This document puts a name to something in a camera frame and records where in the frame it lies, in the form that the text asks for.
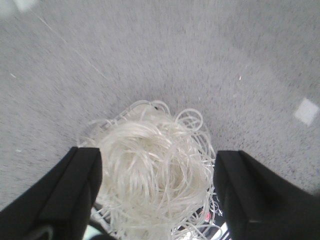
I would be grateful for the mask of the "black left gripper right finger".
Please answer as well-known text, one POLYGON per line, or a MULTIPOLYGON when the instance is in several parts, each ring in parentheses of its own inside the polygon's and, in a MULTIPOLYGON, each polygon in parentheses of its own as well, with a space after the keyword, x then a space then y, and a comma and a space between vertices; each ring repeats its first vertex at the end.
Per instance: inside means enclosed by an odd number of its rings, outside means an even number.
POLYGON ((320 238, 320 198, 243 150, 217 152, 214 186, 233 240, 320 238))

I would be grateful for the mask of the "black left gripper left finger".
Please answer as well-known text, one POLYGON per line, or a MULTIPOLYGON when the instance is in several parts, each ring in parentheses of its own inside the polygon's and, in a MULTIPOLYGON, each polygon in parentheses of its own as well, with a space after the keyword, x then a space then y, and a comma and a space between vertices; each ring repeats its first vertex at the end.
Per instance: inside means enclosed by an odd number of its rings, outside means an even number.
POLYGON ((0 212, 2 240, 81 240, 102 183, 98 148, 72 147, 0 212))

